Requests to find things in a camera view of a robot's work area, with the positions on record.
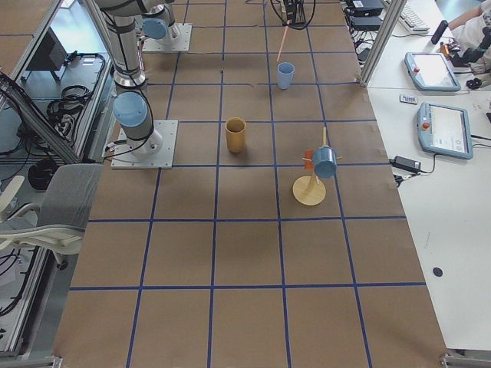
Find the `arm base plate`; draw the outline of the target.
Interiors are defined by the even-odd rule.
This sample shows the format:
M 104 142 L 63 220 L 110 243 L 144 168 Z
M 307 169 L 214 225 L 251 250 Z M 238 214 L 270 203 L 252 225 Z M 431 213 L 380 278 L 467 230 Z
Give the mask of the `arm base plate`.
M 171 169 L 178 130 L 178 120 L 154 120 L 153 133 L 143 144 L 128 140 L 115 146 L 112 169 Z
M 142 26 L 144 53 L 177 53 L 187 52 L 193 25 L 190 23 L 174 23 L 168 26 L 160 19 L 146 19 Z

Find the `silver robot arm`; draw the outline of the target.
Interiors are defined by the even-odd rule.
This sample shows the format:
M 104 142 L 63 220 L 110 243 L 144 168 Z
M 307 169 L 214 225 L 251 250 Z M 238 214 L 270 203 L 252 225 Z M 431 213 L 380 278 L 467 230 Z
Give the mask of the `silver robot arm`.
M 178 22 L 170 1 L 97 1 L 114 65 L 112 111 L 120 124 L 111 165 L 118 169 L 170 168 L 177 120 L 157 120 L 147 98 L 142 54 L 188 51 L 193 26 Z
M 142 15 L 142 31 L 145 36 L 157 40 L 176 41 L 181 35 L 180 27 L 176 23 L 173 1 L 165 1 L 155 5 L 149 12 Z

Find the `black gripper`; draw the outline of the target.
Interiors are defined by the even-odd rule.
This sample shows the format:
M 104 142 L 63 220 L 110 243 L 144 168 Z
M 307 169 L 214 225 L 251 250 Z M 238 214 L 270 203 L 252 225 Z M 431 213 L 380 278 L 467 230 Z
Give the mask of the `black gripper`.
M 296 0 L 283 0 L 285 9 L 286 20 L 288 24 L 294 24 L 297 13 L 297 1 Z

